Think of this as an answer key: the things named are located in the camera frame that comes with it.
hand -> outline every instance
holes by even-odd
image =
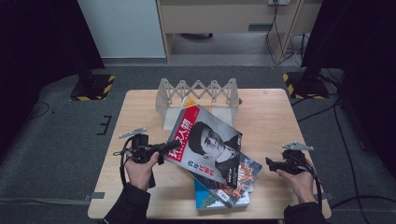
[[[315,202],[313,193],[314,177],[307,171],[297,175],[291,175],[283,170],[276,170],[276,173],[288,180],[293,192],[297,195],[299,203]]]
[[[152,154],[146,163],[136,163],[133,160],[125,162],[125,169],[128,173],[131,184],[139,189],[147,191],[149,189],[149,179],[151,178],[152,167],[157,163],[160,153]]]

wooden table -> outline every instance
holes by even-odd
[[[120,151],[125,139],[119,135],[139,127],[146,127],[149,143],[165,142],[170,134],[164,131],[161,116],[155,110],[157,91],[128,91],[120,111],[116,128],[99,176],[95,192],[104,192],[103,199],[92,199],[88,216],[103,218],[118,199],[120,181]],[[294,117],[287,94],[280,89],[238,90],[242,104],[236,114],[234,127],[243,133],[242,151],[263,165],[254,191],[250,193],[250,205],[245,208],[200,211],[195,209],[193,179],[188,172],[165,162],[153,168],[157,187],[149,189],[151,200],[148,218],[158,219],[249,219],[283,218],[283,211],[297,199],[288,183],[276,173],[270,172],[265,157],[281,161],[282,145],[294,141],[304,143],[300,128]],[[327,201],[323,201],[323,214],[331,215]]]

sleeve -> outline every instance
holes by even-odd
[[[288,206],[284,216],[286,224],[327,224],[317,203]]]
[[[146,224],[150,194],[128,183],[102,223]]]

magazine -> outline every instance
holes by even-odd
[[[211,209],[224,209],[228,208],[224,203],[211,194],[207,188],[202,185],[198,180],[194,179],[195,187],[195,205],[197,210],[211,210]],[[233,207],[244,207],[250,204],[248,192],[239,198]]]
[[[243,197],[243,195],[253,188],[253,181],[262,170],[262,165],[247,157],[244,153],[240,156],[239,179],[236,189],[220,184],[211,179],[207,179],[201,175],[192,173],[194,181],[198,181],[202,186],[209,191],[213,197],[222,202],[226,207],[232,208]]]
[[[198,175],[237,187],[242,134],[203,106],[185,99],[168,141],[181,147],[163,158]]]

